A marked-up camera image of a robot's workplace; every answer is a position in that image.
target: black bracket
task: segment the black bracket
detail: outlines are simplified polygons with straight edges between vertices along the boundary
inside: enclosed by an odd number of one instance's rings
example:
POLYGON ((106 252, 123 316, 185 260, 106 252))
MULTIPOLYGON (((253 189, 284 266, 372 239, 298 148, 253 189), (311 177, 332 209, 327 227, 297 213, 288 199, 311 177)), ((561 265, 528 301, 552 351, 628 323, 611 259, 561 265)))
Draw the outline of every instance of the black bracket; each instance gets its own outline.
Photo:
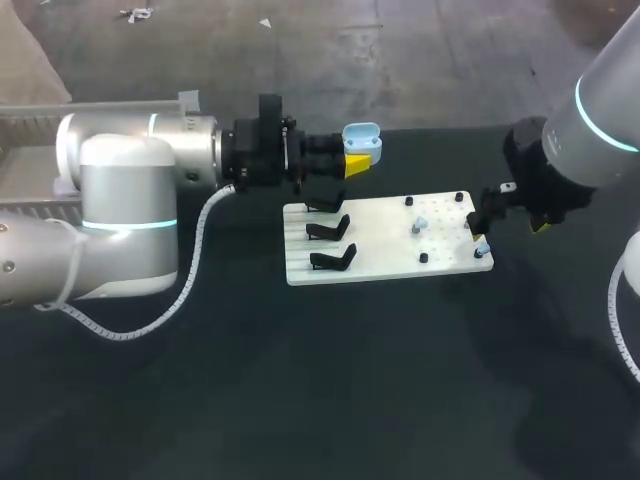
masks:
POLYGON ((339 242, 351 224, 351 217, 344 215, 336 228, 325 227, 317 223, 307 223, 307 235, 309 240, 331 240, 339 242))
POLYGON ((309 261, 313 265, 314 270, 337 270, 344 272, 358 253, 356 244, 352 243, 347 247, 342 257, 332 257, 324 253, 312 253, 309 255, 309 261))
POLYGON ((307 212, 311 211, 311 209, 313 208, 314 210, 317 210, 319 212, 338 213, 342 208, 345 194, 345 190, 342 190, 338 194, 338 197, 333 201, 312 198, 311 200, 306 201, 304 204, 307 206, 307 212))

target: screw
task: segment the screw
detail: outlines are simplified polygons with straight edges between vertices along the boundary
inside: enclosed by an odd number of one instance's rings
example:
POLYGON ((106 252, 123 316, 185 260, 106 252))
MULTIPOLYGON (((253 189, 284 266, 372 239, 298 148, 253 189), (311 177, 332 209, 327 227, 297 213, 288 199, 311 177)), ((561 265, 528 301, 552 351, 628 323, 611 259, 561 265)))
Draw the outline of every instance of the screw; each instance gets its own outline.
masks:
POLYGON ((476 248, 476 251, 473 252, 473 256, 476 258, 482 258, 490 251, 491 247, 489 246, 489 244, 487 242, 482 242, 480 246, 476 248))

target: white cable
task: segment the white cable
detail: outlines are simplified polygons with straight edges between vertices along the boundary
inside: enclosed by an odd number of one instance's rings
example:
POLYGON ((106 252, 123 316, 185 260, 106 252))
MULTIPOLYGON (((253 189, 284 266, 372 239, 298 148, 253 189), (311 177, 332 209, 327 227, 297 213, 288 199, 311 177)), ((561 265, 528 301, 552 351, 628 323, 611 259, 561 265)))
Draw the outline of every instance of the white cable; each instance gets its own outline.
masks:
POLYGON ((126 342, 128 340, 134 340, 136 338, 140 338, 147 333, 150 333, 160 327, 163 323, 169 320, 182 306, 187 297, 189 296, 189 292, 191 292, 191 288, 196 279, 196 275, 198 274, 198 267, 200 266, 200 254, 202 253, 202 241, 204 239, 204 229, 207 223, 207 217, 209 216, 209 212, 213 208, 213 206, 229 195, 235 193, 235 188, 232 185, 227 185, 226 187, 221 188, 216 193, 214 193, 209 200, 204 204, 202 210, 200 211, 200 215, 198 216, 198 224, 196 225, 196 239, 195 246, 193 247, 193 258, 191 260, 191 267, 189 269, 189 275, 187 276, 187 281, 182 287, 182 291, 173 305, 171 305, 166 312, 160 315, 155 321, 147 325, 146 327, 139 328, 138 330, 134 330, 133 332, 112 332, 111 330, 107 330, 103 326, 97 324, 93 320, 91 320, 87 315, 82 313, 75 307, 72 307, 69 304, 64 304, 60 307, 60 310, 66 313, 67 315, 73 317, 77 321, 79 321, 82 325, 87 327, 96 335, 99 335, 107 340, 112 340, 114 342, 126 342))
POLYGON ((611 333, 613 333, 613 339, 618 346, 618 351, 620 352, 620 355, 622 355, 624 363, 627 364, 631 375, 633 375, 635 379, 640 382, 640 369, 638 368, 638 365, 636 365, 636 362, 633 360, 631 353, 629 353, 627 344, 625 343, 624 337, 622 336, 622 330, 620 330, 620 323, 618 323, 618 302, 616 297, 618 295, 618 285, 620 283, 620 277, 622 276, 622 272, 624 270, 622 260, 623 257, 620 257, 620 260, 618 260, 618 263, 616 264, 616 268, 613 269, 613 273, 611 274, 611 281, 609 282, 609 324, 611 326, 611 333))
POLYGON ((55 302, 43 305, 35 305, 36 310, 41 312, 49 312, 51 310, 60 310, 65 302, 69 300, 69 295, 76 284, 76 278, 78 278, 78 271, 80 270, 80 261, 82 260, 82 254, 84 252, 84 242, 87 240, 87 236, 84 233, 80 233, 73 225, 64 220, 58 220, 57 218, 47 218, 45 222, 58 223, 66 228, 75 237, 73 242, 73 252, 71 253, 71 261, 67 268, 67 278, 64 282, 64 286, 58 295, 55 302))

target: black mount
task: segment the black mount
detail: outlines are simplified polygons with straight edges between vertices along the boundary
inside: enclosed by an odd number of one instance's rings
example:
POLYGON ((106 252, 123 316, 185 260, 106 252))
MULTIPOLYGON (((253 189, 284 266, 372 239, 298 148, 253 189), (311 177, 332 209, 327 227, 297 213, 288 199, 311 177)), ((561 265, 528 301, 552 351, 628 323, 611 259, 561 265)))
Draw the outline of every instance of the black mount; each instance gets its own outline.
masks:
POLYGON ((222 175, 239 191, 293 183, 300 193, 307 175, 344 178, 342 136, 305 135, 282 114, 282 97, 260 95, 258 118, 239 119, 222 132, 222 175))

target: light blue object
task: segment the light blue object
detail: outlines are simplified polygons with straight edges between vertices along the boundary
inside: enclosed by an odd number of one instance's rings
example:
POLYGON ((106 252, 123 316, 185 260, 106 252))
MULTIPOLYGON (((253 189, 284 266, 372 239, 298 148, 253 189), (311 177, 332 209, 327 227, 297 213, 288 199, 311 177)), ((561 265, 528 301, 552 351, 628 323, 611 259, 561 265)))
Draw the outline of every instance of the light blue object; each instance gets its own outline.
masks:
POLYGON ((604 133, 602 130, 600 130, 600 128, 598 128, 598 126, 595 123, 593 123, 591 118, 589 118, 589 115, 587 115, 587 112, 585 111, 584 106, 582 105, 582 100, 580 100, 580 82, 581 81, 582 81, 582 78, 578 80, 578 83, 576 85, 576 105, 578 106, 578 111, 580 112, 580 115, 582 116, 584 123, 587 124, 587 126, 593 131, 593 133, 598 135, 602 140, 604 140, 608 144, 613 145, 614 147, 617 147, 621 150, 625 150, 627 152, 638 153, 637 148, 632 147, 631 145, 627 145, 625 143, 619 142, 618 140, 610 137, 609 135, 604 133))
POLYGON ((429 222, 427 222, 424 218, 418 217, 411 227, 411 233, 418 234, 420 230, 423 228, 427 228, 429 226, 429 222))
POLYGON ((376 123, 352 123, 342 131, 344 153, 347 155, 371 155, 371 165, 382 156, 380 127, 376 123))
POLYGON ((487 242, 482 242, 480 246, 476 249, 476 252, 478 252, 478 255, 480 256, 484 256, 490 251, 491 251, 491 247, 487 242))
POLYGON ((93 223, 82 222, 82 226, 85 228, 93 228, 96 230, 109 230, 113 232, 120 232, 123 230, 152 230, 155 228, 167 228, 173 227, 178 224, 177 220, 167 220, 166 222, 155 223, 93 223))
POLYGON ((429 222, 427 222, 422 217, 418 217, 416 219, 416 223, 414 223, 413 226, 416 227, 416 228, 419 228, 419 229, 423 229, 423 228, 427 228, 429 226, 429 222))

